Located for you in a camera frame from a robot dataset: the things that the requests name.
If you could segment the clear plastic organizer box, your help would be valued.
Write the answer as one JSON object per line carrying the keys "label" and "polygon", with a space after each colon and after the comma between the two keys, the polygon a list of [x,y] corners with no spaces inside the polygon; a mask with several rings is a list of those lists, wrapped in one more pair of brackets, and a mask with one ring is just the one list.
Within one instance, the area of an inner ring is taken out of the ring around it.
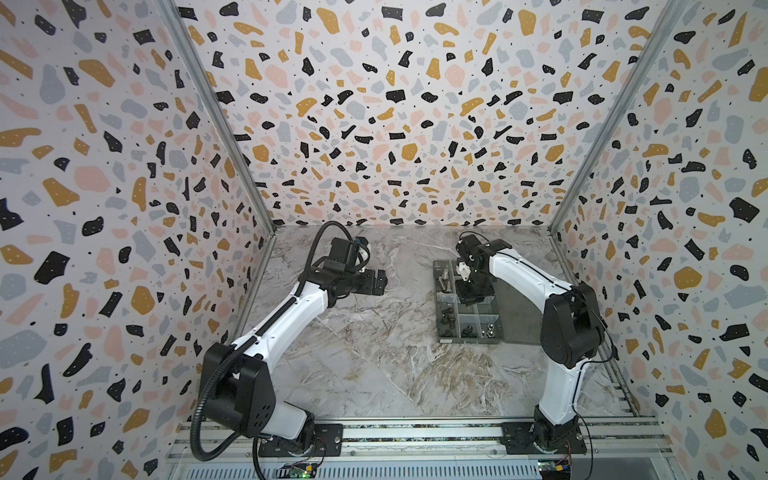
{"label": "clear plastic organizer box", "polygon": [[470,305],[460,301],[453,260],[433,262],[436,331],[443,344],[540,344],[541,311],[517,289],[503,282],[494,293]]}

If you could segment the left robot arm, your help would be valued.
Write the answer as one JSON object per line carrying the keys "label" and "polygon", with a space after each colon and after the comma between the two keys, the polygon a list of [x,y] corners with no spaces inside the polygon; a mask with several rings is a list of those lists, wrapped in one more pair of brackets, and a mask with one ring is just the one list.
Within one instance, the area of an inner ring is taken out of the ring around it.
{"label": "left robot arm", "polygon": [[366,238],[333,239],[329,254],[311,259],[287,297],[256,327],[230,344],[210,347],[190,436],[200,436],[206,419],[228,428],[234,439],[310,437],[312,415],[277,399],[272,372],[309,323],[339,300],[384,294],[386,273],[370,269],[370,259]]}

